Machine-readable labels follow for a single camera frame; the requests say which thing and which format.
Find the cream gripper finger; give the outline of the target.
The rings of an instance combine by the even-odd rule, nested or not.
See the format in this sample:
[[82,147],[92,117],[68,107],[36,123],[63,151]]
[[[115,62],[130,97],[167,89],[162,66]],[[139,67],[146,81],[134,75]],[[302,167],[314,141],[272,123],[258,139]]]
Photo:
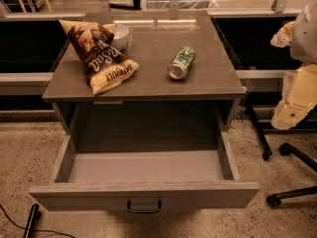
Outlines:
[[290,45],[294,22],[284,24],[270,40],[273,46],[284,48]]

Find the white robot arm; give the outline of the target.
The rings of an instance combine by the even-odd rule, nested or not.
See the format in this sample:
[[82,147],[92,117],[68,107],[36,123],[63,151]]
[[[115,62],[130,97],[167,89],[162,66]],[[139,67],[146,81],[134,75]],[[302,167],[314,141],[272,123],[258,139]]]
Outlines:
[[317,105],[317,0],[309,1],[270,43],[279,48],[290,46],[290,55],[301,62],[299,69],[284,75],[282,99],[271,120],[274,128],[288,130]]

